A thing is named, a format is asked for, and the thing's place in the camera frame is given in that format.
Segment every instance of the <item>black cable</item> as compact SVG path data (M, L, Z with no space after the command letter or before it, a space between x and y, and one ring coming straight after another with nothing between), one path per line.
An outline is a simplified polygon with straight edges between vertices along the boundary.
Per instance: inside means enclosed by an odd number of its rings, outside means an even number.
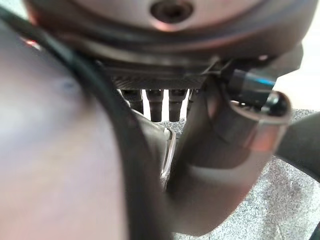
M170 232L164 228L167 225L165 218L158 218L159 212L163 214L157 205L161 191L156 179L157 170L150 162L151 152L138 120L111 79L101 72L93 60L74 52L42 29L1 6L0 19L22 37L36 41L58 57L77 76L80 84L96 97L110 117L122 156L130 239L170 239Z
M310 237L310 240L320 240L320 222Z

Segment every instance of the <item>gray carpet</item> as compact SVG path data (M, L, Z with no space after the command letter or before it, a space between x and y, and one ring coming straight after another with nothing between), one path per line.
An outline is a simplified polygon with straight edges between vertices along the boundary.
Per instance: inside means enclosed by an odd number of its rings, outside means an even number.
M312 114L294 111L292 121ZM181 133L185 120L164 122ZM217 229L176 240L309 240L320 221L320 184L280 159L265 167L244 202Z

